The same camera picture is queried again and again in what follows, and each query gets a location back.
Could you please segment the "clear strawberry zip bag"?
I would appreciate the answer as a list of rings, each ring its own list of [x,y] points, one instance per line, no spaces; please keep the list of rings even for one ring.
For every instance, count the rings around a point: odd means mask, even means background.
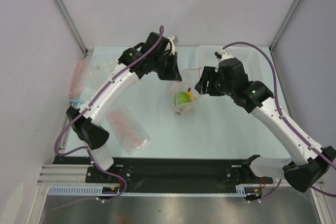
[[[184,115],[195,108],[201,94],[195,90],[203,68],[185,69],[181,71],[181,82],[174,82],[170,88],[173,111],[177,115]]]

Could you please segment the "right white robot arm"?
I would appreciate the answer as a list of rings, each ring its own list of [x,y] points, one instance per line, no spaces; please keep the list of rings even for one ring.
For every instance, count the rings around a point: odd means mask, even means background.
[[[260,177],[286,180],[299,192],[306,192],[335,160],[335,149],[308,138],[279,106],[276,96],[260,81],[250,81],[237,58],[222,60],[216,67],[204,66],[195,90],[210,96],[229,96],[277,138],[290,158],[253,155],[245,160],[243,179],[254,183]]]

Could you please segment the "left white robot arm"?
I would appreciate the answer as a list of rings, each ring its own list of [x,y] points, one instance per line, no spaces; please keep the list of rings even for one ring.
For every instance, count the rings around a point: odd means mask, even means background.
[[[113,72],[94,95],[78,108],[66,112],[72,130],[99,168],[97,176],[104,182],[115,178],[113,158],[107,147],[109,132],[101,124],[119,98],[145,75],[155,72],[160,80],[182,81],[177,66],[175,35],[165,37],[151,32],[145,42],[126,49]]]

